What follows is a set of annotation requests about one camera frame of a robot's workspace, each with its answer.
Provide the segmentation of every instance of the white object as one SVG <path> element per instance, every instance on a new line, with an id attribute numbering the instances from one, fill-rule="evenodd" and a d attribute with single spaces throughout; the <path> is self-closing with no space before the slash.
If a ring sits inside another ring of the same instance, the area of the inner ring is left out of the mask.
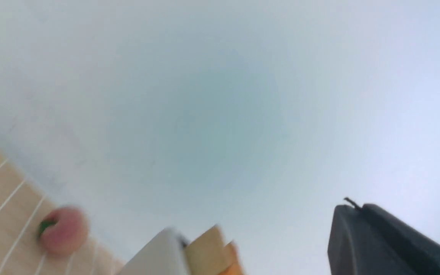
<path id="1" fill-rule="evenodd" d="M 179 235 L 171 228 L 157 234 L 119 275 L 190 275 Z"/>

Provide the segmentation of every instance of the pink peach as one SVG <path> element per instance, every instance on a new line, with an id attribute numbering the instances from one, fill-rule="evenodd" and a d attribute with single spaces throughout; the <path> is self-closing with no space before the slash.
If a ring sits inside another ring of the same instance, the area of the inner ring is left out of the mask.
<path id="1" fill-rule="evenodd" d="M 40 243 L 51 254 L 70 255 L 86 242 L 89 235 L 87 218 L 77 207 L 55 209 L 44 221 L 55 222 L 55 225 L 45 228 L 40 236 Z"/>

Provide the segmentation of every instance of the striped wooden mat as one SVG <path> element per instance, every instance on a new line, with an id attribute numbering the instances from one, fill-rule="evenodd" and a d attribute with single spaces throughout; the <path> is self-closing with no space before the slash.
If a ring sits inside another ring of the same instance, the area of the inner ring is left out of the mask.
<path id="1" fill-rule="evenodd" d="M 49 256 L 36 229 L 54 204 L 0 154 L 0 275 L 114 275 L 123 264 L 95 240 L 70 257 Z"/>

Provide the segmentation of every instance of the blurry object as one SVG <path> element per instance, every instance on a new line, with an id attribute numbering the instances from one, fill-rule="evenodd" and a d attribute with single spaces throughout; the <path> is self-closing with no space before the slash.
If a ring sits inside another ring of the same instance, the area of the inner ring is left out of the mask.
<path id="1" fill-rule="evenodd" d="M 218 226 L 187 244 L 168 228 L 156 235 L 120 275 L 243 275 L 237 248 L 225 245 Z"/>
<path id="2" fill-rule="evenodd" d="M 440 245 L 374 204 L 335 207 L 332 275 L 440 275 Z"/>
<path id="3" fill-rule="evenodd" d="M 77 207 L 60 207 L 44 218 L 38 234 L 40 243 L 51 254 L 68 256 L 86 242 L 89 225 Z"/>

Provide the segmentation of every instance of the white wall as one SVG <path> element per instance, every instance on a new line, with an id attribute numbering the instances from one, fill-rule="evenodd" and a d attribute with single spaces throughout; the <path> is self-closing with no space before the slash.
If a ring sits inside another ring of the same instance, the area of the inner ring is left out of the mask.
<path id="1" fill-rule="evenodd" d="M 440 242 L 440 2 L 0 0 L 0 146 L 126 259 L 328 273 L 345 196 Z"/>

